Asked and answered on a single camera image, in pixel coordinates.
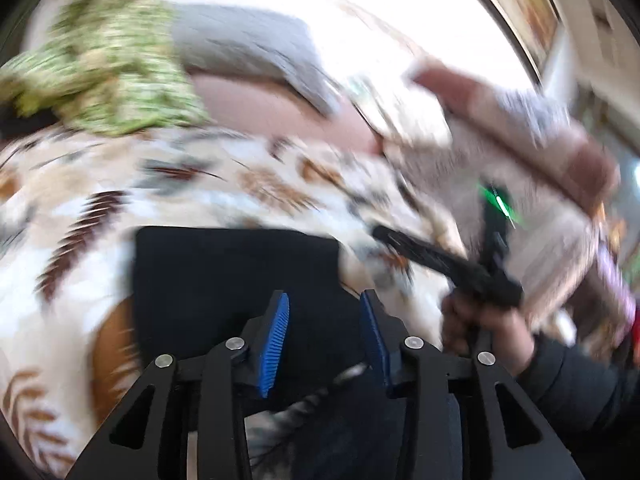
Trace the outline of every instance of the dark jacket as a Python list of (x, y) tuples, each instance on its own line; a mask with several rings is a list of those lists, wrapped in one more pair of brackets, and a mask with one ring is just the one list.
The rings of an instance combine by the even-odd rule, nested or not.
[(537, 338), (519, 377), (586, 480), (640, 478), (640, 372), (606, 367)]

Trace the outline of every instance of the bedspread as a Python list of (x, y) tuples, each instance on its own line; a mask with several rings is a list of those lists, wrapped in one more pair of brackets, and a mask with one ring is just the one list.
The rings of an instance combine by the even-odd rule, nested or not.
[[(438, 345), (447, 280), (388, 254), (370, 237), (372, 222), (464, 254), (446, 209), (415, 194), (384, 160), (325, 144), (216, 126), (115, 139), (54, 126), (9, 145), (0, 156), (4, 416), (30, 458), (63, 476), (135, 380), (126, 323), (116, 344), (101, 343), (100, 331), (122, 315), (116, 306), (130, 295), (133, 234), (143, 225), (335, 237), (344, 287), (375, 288), (412, 335)], [(97, 377), (102, 348), (119, 355), (110, 383)], [(97, 397), (107, 399), (101, 410)]]

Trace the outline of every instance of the person's arm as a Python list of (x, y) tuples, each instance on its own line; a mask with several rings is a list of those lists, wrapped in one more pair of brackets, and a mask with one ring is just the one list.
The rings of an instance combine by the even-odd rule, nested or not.
[(493, 352), (558, 433), (595, 434), (640, 418), (637, 370), (607, 368), (544, 336), (534, 338), (522, 316), (473, 304), (459, 294), (443, 301), (445, 350), (466, 353), (471, 323), (490, 330)]

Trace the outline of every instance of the floral blanket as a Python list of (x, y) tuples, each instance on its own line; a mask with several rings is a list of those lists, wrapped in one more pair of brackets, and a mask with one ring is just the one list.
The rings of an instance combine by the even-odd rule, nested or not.
[(21, 115), (53, 108), (71, 128), (119, 136), (201, 124), (207, 114), (174, 54), (162, 0), (74, 0), (40, 49), (0, 68), (0, 100)]
[(9, 145), (0, 155), (0, 396), (25, 452), (64, 476), (139, 373), (123, 306), (143, 225), (335, 237), (344, 287), (375, 288), (412, 335), (439, 344), (447, 280), (387, 253), (369, 235), (373, 222), (464, 253), (451, 215), (382, 158), (325, 144), (215, 126), (115, 139), (54, 126)]

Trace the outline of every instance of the black sleeve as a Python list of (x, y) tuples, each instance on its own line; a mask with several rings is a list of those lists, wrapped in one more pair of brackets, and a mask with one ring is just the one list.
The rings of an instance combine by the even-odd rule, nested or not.
[(607, 368), (577, 348), (538, 336), (518, 382), (558, 433), (595, 434), (622, 418), (638, 420), (638, 376), (638, 370)]

